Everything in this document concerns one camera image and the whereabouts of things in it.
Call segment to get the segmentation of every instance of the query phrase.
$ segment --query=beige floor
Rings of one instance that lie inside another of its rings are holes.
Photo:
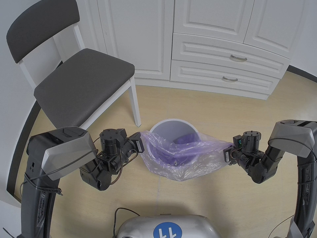
[[[103,129],[125,128],[128,135],[149,130],[166,118],[180,118],[200,132],[221,140],[246,130],[262,133],[260,149],[276,121],[317,121],[317,83],[286,72],[267,101],[182,89],[137,86],[142,125],[134,125],[128,94],[121,96],[88,131],[93,139]],[[31,135],[54,129],[41,111]],[[26,168],[24,153],[17,188]],[[100,192],[84,183],[76,170],[60,181],[64,196],[57,195],[51,226],[53,237],[111,237],[113,213],[127,207],[142,216],[199,214],[208,217],[223,237],[268,237],[271,230],[295,212],[297,191],[296,157],[286,153],[276,175],[255,184],[238,165],[185,182],[150,173],[140,157],[123,169],[119,181]],[[133,214],[118,213],[118,226]],[[289,221],[271,237],[285,237]]]

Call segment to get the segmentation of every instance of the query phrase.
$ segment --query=trash bag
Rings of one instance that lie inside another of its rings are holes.
[[[203,133],[182,136],[170,142],[156,133],[141,132],[147,168],[171,180],[185,181],[225,167],[223,150],[232,143]]]

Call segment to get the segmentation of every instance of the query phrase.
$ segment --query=white wall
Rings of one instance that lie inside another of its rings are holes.
[[[35,102],[33,90],[10,54],[6,34],[13,21],[38,1],[0,0],[0,237],[6,237],[2,225],[9,232],[15,230],[14,235],[21,230],[16,225],[20,221],[19,203],[7,193],[6,186],[15,146]],[[60,60],[56,45],[50,39],[29,54],[25,63],[32,67],[34,80],[39,83]]]
[[[317,77],[317,0],[309,0],[307,19],[291,65]]]

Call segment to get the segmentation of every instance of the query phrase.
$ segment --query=chair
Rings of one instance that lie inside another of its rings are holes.
[[[10,26],[7,33],[10,52],[34,89],[34,97],[56,128],[78,126],[87,129],[129,89],[134,121],[140,126],[134,65],[85,48],[77,24],[79,20],[76,0],[41,0]],[[23,58],[71,25],[80,51],[36,85]]]

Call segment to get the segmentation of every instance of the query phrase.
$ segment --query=cabinet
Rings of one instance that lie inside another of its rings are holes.
[[[267,99],[307,0],[77,0],[85,45],[135,65],[136,84]],[[55,38],[62,58],[72,40]]]

